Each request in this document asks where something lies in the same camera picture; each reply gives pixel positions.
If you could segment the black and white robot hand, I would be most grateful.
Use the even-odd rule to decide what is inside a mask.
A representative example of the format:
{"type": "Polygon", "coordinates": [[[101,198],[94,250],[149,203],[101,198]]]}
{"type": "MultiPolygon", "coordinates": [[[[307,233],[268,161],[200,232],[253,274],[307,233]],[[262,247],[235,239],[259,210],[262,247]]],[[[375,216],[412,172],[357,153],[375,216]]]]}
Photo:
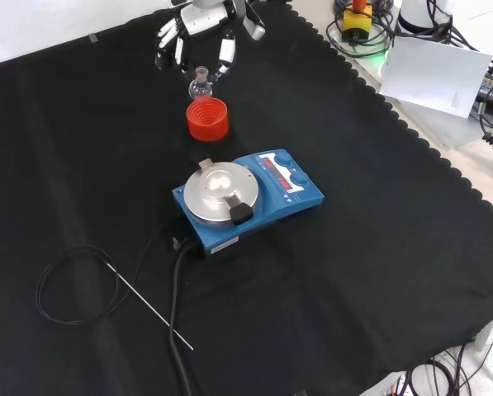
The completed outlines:
{"type": "Polygon", "coordinates": [[[166,69],[170,64],[187,71],[184,49],[187,40],[242,21],[249,36],[259,41],[266,27],[249,1],[186,1],[177,6],[171,20],[157,32],[155,66],[166,69]]]}

